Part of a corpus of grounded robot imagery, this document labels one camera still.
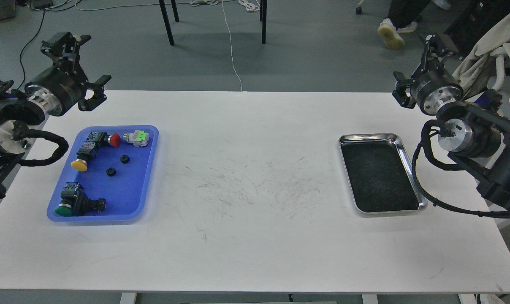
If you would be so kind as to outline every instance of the white table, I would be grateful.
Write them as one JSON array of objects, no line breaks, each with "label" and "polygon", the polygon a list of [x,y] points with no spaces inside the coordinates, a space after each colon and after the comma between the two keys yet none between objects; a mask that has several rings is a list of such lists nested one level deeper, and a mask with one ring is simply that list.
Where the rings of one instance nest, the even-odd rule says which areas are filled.
[{"label": "white table", "polygon": [[[383,93],[107,92],[45,130],[160,130],[145,210],[131,225],[46,216],[62,166],[22,168],[0,205],[0,288],[180,292],[504,293],[510,254],[492,219],[429,206],[365,218],[338,138],[396,133],[409,156],[429,117]],[[39,140],[29,158],[47,157]],[[444,156],[438,150],[437,156]],[[419,162],[425,188],[487,210],[464,172]]]}]

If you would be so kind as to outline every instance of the black chair leg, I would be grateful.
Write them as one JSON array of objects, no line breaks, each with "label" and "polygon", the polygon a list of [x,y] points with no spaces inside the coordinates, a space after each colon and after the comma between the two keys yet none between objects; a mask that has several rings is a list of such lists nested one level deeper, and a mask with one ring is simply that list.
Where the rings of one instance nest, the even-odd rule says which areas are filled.
[{"label": "black chair leg", "polygon": [[168,22],[167,9],[165,8],[164,0],[159,0],[159,7],[161,8],[161,14],[163,15],[163,21],[165,23],[165,28],[167,29],[168,42],[171,44],[171,46],[174,46],[171,24]]},{"label": "black chair leg", "polygon": [[266,44],[266,0],[261,0],[261,6],[263,7],[263,44]]},{"label": "black chair leg", "polygon": [[172,4],[172,13],[174,14],[174,21],[180,22],[180,19],[178,18],[178,10],[176,9],[176,0],[171,0]]}]

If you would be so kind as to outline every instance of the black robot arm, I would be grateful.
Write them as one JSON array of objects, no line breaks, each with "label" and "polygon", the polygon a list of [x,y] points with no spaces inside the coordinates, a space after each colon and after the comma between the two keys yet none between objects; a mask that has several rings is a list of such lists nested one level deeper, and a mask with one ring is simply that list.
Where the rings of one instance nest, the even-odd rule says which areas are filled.
[{"label": "black robot arm", "polygon": [[[52,66],[25,85],[25,92],[10,90],[13,81],[0,81],[0,199],[6,188],[2,182],[16,164],[28,167],[46,166],[62,158],[68,150],[66,140],[53,133],[31,129],[47,115],[62,116],[78,104],[81,111],[91,111],[106,100],[104,85],[110,75],[91,83],[79,64],[79,48],[91,39],[71,33],[57,33],[41,43],[41,52],[51,58]],[[86,99],[87,90],[93,96]],[[23,160],[36,138],[58,144],[52,155],[44,160]]]},{"label": "black robot arm", "polygon": [[[398,104],[410,109],[418,104],[423,113],[437,118],[425,124],[422,140],[413,158],[418,157],[420,149],[423,149],[434,166],[446,171],[467,171],[478,180],[477,191],[483,198],[508,211],[461,209],[434,198],[421,188],[418,179],[415,178],[415,181],[426,198],[436,206],[479,216],[510,217],[510,120],[496,113],[502,97],[493,89],[486,90],[475,102],[463,101],[463,89],[444,67],[444,58],[454,54],[456,52],[452,52],[439,35],[429,35],[421,64],[411,78],[406,79],[402,73],[394,72],[397,83],[393,96]],[[438,135],[439,146],[448,151],[448,157],[455,164],[444,164],[433,157],[430,141],[433,135]],[[476,158],[494,155],[502,142],[504,150],[491,168],[475,161]]]}]

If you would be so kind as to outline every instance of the sneaker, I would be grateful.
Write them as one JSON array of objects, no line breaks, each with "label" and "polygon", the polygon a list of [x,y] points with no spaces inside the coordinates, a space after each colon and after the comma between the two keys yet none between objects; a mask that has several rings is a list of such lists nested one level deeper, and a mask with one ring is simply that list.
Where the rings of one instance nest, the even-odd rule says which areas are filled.
[{"label": "sneaker", "polygon": [[411,22],[410,25],[408,25],[404,28],[398,29],[398,33],[412,33],[414,31],[416,31],[417,28],[418,28],[418,23],[413,21],[413,22]]},{"label": "sneaker", "polygon": [[435,3],[439,8],[442,8],[445,11],[449,11],[452,7],[452,5],[448,3],[448,0],[431,0],[431,2]]},{"label": "sneaker", "polygon": [[391,50],[405,48],[405,41],[403,41],[403,38],[399,36],[398,31],[396,31],[396,27],[394,27],[390,19],[384,19],[379,25],[377,32],[379,33],[379,36],[382,37],[386,48]]}]

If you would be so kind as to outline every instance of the person's leg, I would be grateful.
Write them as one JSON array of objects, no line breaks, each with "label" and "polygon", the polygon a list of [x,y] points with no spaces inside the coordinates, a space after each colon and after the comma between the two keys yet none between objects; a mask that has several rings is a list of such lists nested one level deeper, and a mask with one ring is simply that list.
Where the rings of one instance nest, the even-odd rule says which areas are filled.
[{"label": "person's leg", "polygon": [[430,0],[392,0],[388,18],[396,29],[401,29],[410,25],[429,2]]},{"label": "person's leg", "polygon": [[415,31],[417,24],[413,20],[429,2],[430,0],[392,0],[388,18],[381,22],[377,30],[387,48],[405,48],[405,42],[399,33]]}]

